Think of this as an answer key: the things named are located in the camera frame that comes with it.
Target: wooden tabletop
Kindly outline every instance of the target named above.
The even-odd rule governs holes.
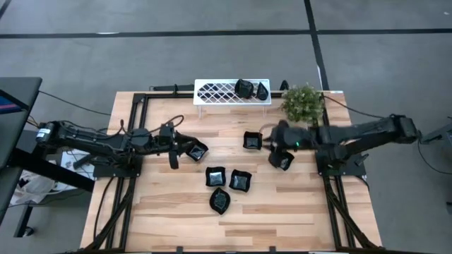
[[[330,93],[345,104],[343,93]],[[133,92],[118,92],[109,123],[109,132],[119,129],[120,119],[129,119]],[[167,155],[145,157],[136,183],[127,239],[127,251],[334,250],[333,235],[321,177],[316,173],[314,151],[293,153],[295,160],[287,171],[273,168],[266,150],[245,150],[245,131],[258,131],[265,123],[277,123],[285,115],[278,109],[281,99],[272,99],[266,117],[262,107],[203,107],[202,119],[192,99],[151,99],[145,127],[158,127],[175,115],[185,121],[180,133],[197,137],[209,147],[201,163],[186,155],[173,170]],[[331,125],[350,125],[347,109],[326,100]],[[205,186],[206,167],[225,167],[231,196],[223,215],[209,206],[215,188]],[[252,173],[248,193],[227,187],[232,170]],[[108,179],[96,181],[81,247],[93,240],[95,215]],[[350,215],[368,238],[381,245],[367,187],[353,176],[343,177]],[[116,179],[107,191],[97,226],[99,232],[109,219]],[[117,223],[114,246],[118,246],[122,218]],[[338,214],[341,240],[347,245],[343,221]]]

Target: desk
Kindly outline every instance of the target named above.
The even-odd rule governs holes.
[[[345,104],[343,93],[327,93]],[[109,133],[119,130],[120,119],[129,119],[132,97],[133,92],[117,93]],[[175,251],[177,246],[186,251],[268,251],[269,246],[276,246],[277,250],[334,250],[325,190],[317,174],[314,152],[293,153],[295,160],[284,172],[267,162],[268,151],[242,147],[245,131],[257,131],[265,123],[285,118],[278,109],[281,102],[272,99],[265,118],[262,107],[216,106],[203,107],[203,117],[199,119],[192,99],[151,99],[147,129],[183,114],[185,121],[177,130],[197,137],[209,147],[209,152],[200,164],[182,155],[177,170],[170,169],[167,155],[145,157],[136,182],[126,251]],[[351,124],[347,109],[329,100],[326,108],[331,125]],[[227,169],[227,185],[233,169],[253,174],[248,193],[223,188],[231,195],[231,205],[222,216],[208,204],[215,189],[205,186],[206,167],[216,166]],[[81,247],[93,240],[93,224],[107,182],[108,179],[96,181]],[[98,232],[111,214],[115,182],[107,191]],[[367,187],[353,176],[343,177],[343,182],[350,215],[371,241],[381,245]],[[346,246],[339,215],[338,223],[342,245]],[[114,247],[118,246],[121,226],[120,219]]]

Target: artificial plant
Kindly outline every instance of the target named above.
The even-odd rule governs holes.
[[[281,109],[290,121],[313,123],[323,113],[321,93],[309,84],[289,89],[282,98]]]

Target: white rack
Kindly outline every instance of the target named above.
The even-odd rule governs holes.
[[[268,97],[260,100],[255,96],[249,99],[240,98],[236,95],[234,88],[238,79],[197,79],[193,95],[193,105],[198,106],[199,118],[201,118],[201,107],[207,105],[215,106],[268,106],[271,105],[270,81],[268,79],[244,79],[253,83],[254,91],[257,93],[259,83],[267,89]]]

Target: gray floor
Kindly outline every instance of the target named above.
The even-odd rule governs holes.
[[[450,1],[312,1],[318,29],[451,28]],[[131,32],[308,28],[303,1],[13,0],[0,33]],[[423,132],[452,115],[452,34],[323,35],[320,43],[332,90],[351,107],[373,114],[406,114]],[[42,90],[110,111],[116,91],[192,83],[195,78],[283,79],[320,88],[310,36],[167,37],[0,40],[0,76],[41,76]],[[68,119],[101,128],[108,119],[40,95],[39,121]],[[354,123],[368,121],[351,114]],[[450,171],[451,148],[422,146],[426,158]],[[450,253],[452,176],[424,164],[415,145],[386,145],[366,161],[371,198],[385,247]],[[20,208],[0,228],[5,253],[76,249],[89,195],[36,209],[38,232],[13,239]]]

